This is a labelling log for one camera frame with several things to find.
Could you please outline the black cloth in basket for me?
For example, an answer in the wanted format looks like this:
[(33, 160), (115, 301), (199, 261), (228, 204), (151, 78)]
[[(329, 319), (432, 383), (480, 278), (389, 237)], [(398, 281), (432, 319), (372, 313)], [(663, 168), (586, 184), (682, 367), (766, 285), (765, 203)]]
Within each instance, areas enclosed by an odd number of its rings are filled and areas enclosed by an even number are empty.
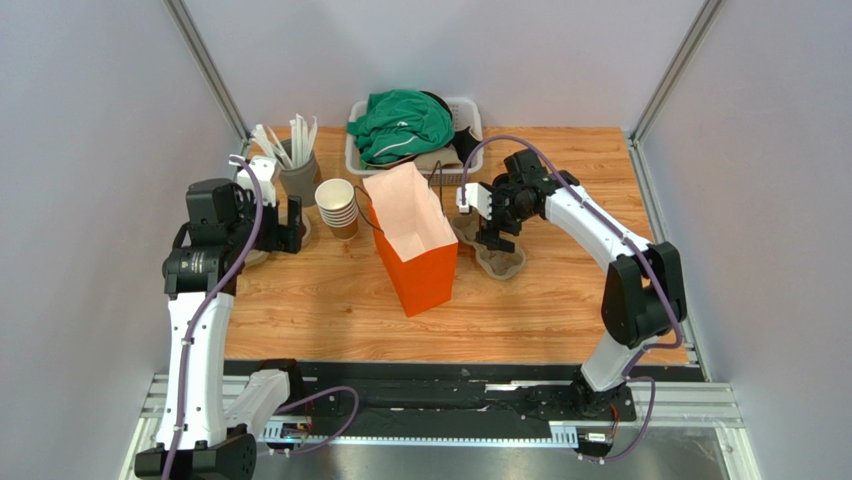
[[(454, 125), (455, 114), (453, 113), (450, 105), (443, 98), (428, 91), (421, 90), (421, 93), (435, 100), (444, 110), (446, 110), (450, 115), (451, 125)], [(478, 145), (481, 144), (481, 142), (482, 140), (474, 134), (471, 128), (467, 127), (464, 130), (456, 130), (452, 139), (444, 146), (444, 148), (453, 147), (457, 151), (459, 159), (463, 161), (464, 165), (469, 155)]]

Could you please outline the stack of paper cups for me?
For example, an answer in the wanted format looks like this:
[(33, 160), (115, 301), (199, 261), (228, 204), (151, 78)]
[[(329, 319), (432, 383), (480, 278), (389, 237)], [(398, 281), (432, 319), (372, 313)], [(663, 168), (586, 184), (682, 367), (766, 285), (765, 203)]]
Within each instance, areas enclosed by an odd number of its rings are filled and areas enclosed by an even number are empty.
[(314, 195), (323, 222), (335, 238), (352, 240), (358, 233), (358, 208), (355, 188), (348, 180), (332, 178), (322, 182)]

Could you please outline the white plastic basket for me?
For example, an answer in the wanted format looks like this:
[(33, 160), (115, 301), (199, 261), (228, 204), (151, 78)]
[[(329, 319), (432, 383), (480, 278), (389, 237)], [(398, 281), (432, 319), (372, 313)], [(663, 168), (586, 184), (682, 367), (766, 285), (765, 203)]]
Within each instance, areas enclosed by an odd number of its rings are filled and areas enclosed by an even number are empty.
[[(396, 166), (397, 163), (406, 163), (413, 161), (418, 165), (418, 169), (430, 185), (439, 185), (442, 183), (447, 186), (458, 186), (463, 180), (464, 162), (468, 155), (473, 151), (474, 147), (482, 142), (482, 122), (479, 114), (478, 106), (475, 102), (464, 97), (448, 97), (446, 99), (436, 97), (439, 103), (450, 112), (455, 130), (454, 139), (443, 149), (442, 153), (421, 154), (416, 157), (411, 157), (408, 160), (402, 159), (396, 163), (391, 163), (386, 166), (377, 168), (365, 167), (360, 160), (360, 151), (356, 148), (355, 137), (351, 134), (346, 135), (345, 144), (345, 161), (346, 170), (359, 177), (369, 177), (376, 175), (383, 170), (390, 169)], [(356, 102), (350, 112), (349, 121), (355, 121), (367, 112), (368, 100)], [(471, 177), (479, 172), (484, 165), (484, 147), (478, 150), (473, 160), (468, 166), (467, 174), (468, 181)], [(449, 163), (441, 162), (442, 167), (432, 172), (434, 164), (440, 160), (446, 159)]]

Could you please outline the green garment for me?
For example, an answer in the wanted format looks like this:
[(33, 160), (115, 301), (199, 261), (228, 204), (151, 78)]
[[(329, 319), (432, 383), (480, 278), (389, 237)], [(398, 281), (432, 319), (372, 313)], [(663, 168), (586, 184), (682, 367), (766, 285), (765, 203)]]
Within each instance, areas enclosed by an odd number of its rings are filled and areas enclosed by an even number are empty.
[(449, 107), (422, 90), (372, 94), (365, 112), (347, 125), (365, 168), (445, 147), (455, 136)]

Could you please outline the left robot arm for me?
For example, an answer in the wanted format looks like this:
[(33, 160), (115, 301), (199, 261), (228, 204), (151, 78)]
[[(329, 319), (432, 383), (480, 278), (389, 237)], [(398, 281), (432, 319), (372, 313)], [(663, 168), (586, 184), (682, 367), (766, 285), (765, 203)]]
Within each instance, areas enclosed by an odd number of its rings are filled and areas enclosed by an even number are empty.
[(171, 350), (166, 404), (153, 447), (138, 453), (139, 479), (250, 479), (258, 436), (290, 396), (286, 369), (258, 370), (230, 405), (223, 401), (224, 353), (238, 275), (253, 250), (295, 254), (302, 202), (276, 189), (216, 178), (185, 195), (188, 220), (163, 263)]

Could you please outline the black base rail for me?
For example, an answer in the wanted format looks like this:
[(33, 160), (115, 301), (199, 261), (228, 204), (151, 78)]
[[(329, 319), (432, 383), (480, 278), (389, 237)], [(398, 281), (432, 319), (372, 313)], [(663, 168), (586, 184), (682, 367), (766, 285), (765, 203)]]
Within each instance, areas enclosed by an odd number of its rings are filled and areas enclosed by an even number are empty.
[(690, 366), (641, 366), (637, 381), (589, 407), (575, 364), (299, 361), (294, 392), (306, 405), (276, 416), (267, 437), (302, 428), (365, 443), (566, 442), (567, 429), (617, 433), (742, 425), (731, 388)]

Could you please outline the beige cloth in basket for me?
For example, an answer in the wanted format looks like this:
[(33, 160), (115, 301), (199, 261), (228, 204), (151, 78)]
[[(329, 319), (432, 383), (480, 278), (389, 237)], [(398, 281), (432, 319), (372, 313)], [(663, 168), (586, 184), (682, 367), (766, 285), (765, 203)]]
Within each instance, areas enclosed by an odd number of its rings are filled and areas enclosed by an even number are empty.
[(459, 159), (458, 153), (453, 147), (445, 147), (419, 154), (414, 158), (413, 163), (419, 171), (424, 172), (426, 175), (437, 171), (437, 164), (444, 169), (459, 169), (463, 165), (463, 161)]

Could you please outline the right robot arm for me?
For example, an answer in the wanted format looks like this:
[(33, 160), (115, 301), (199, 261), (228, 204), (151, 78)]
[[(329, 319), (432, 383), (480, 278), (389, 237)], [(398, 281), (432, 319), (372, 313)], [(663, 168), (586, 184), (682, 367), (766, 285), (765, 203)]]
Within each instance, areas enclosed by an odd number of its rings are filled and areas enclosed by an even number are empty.
[(604, 333), (568, 393), (576, 415), (598, 417), (645, 354), (683, 344), (687, 304), (680, 253), (670, 242), (654, 243), (627, 229), (573, 175), (534, 149), (514, 153), (504, 166), (491, 182), (459, 187), (457, 207), (479, 215), (475, 241), (490, 250), (513, 252), (509, 238), (538, 216), (569, 235), (602, 270)]

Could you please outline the grey straw holder cup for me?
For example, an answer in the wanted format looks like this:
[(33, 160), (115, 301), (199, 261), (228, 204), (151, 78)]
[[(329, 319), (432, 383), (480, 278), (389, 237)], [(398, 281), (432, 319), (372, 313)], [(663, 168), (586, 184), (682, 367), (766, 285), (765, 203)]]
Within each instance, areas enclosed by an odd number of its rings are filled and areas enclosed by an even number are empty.
[(284, 161), (279, 160), (276, 170), (279, 181), (288, 196), (298, 196), (303, 207), (316, 205), (315, 192), (323, 182), (323, 178), (314, 152), (310, 153), (309, 160), (304, 165), (297, 168), (286, 169)]

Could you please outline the grey pulp cup carrier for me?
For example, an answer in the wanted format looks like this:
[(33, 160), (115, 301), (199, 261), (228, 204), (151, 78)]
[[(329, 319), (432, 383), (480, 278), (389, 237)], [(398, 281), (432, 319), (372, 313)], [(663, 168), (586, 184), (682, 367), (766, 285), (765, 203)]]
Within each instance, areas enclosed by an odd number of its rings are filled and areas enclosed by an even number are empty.
[(527, 257), (520, 245), (513, 253), (489, 250), (476, 241), (481, 217), (478, 214), (456, 214), (450, 219), (450, 225), (458, 240), (474, 249), (475, 260), (491, 278), (506, 281), (517, 275), (525, 267)]

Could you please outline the grey pulp carrier stack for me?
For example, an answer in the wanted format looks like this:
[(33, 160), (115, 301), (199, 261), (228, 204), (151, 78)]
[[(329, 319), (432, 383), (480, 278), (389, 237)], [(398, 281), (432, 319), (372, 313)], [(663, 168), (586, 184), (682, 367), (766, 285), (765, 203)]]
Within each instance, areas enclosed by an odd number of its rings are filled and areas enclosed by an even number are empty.
[[(301, 240), (302, 240), (301, 245), (303, 247), (305, 247), (310, 242), (311, 235), (312, 235), (312, 226), (311, 226), (311, 223), (310, 223), (310, 219), (309, 219), (309, 217), (306, 213), (301, 214), (301, 223), (302, 223), (302, 225), (300, 227)], [(254, 266), (260, 265), (260, 264), (266, 262), (270, 256), (271, 256), (271, 252), (253, 249), (249, 252), (248, 256), (246, 257), (244, 266), (246, 268), (252, 268)]]

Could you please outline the orange paper bag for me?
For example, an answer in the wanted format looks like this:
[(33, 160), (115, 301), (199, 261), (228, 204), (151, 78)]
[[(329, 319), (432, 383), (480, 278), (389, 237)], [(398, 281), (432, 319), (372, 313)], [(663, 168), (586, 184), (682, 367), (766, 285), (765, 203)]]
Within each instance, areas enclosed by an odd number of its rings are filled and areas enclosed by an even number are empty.
[(458, 239), (439, 196), (406, 163), (363, 180), (377, 252), (408, 317), (451, 300)]

